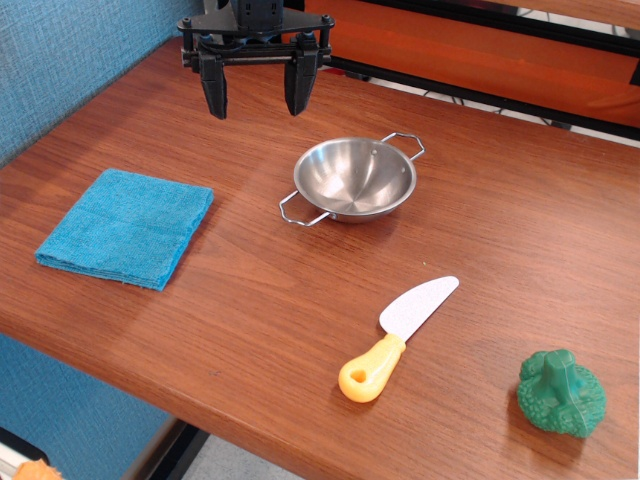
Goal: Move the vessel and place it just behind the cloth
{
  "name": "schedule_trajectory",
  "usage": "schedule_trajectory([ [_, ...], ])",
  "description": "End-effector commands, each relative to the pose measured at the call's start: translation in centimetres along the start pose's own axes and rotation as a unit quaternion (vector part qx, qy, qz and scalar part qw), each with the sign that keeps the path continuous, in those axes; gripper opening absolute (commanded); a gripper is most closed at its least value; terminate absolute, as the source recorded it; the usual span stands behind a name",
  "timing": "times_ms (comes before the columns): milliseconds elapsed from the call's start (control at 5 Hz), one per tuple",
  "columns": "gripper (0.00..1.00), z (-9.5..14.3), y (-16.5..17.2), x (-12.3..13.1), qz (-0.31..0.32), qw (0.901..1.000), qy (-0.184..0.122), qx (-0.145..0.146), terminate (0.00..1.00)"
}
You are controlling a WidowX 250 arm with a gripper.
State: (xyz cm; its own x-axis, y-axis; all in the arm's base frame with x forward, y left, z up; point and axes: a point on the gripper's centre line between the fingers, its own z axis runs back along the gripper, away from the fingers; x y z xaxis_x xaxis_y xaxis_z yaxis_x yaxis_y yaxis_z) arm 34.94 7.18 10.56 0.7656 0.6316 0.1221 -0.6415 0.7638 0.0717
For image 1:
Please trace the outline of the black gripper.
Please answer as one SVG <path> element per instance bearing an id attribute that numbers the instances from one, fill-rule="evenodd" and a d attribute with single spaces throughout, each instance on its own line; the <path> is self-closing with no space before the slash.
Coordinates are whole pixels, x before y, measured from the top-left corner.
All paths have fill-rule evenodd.
<path id="1" fill-rule="evenodd" d="M 308 106 L 318 66 L 330 58 L 335 20 L 287 8 L 282 1 L 207 1 L 205 13 L 185 17 L 182 65 L 196 68 L 210 114 L 227 118 L 224 66 L 284 63 L 285 101 L 292 116 Z"/>

